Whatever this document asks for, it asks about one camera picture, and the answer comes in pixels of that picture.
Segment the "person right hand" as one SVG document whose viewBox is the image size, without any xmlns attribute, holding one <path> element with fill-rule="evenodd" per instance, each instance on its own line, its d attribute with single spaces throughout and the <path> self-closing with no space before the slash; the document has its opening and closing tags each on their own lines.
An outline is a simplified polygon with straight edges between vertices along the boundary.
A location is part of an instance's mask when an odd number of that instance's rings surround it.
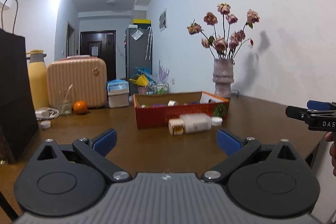
<svg viewBox="0 0 336 224">
<path fill-rule="evenodd" d="M 329 149 L 329 154 L 331 156 L 331 164 L 333 166 L 333 175 L 336 176 L 336 141 L 335 141 L 335 132 L 328 132 L 325 135 L 325 140 L 331 142 L 332 145 Z"/>
</svg>

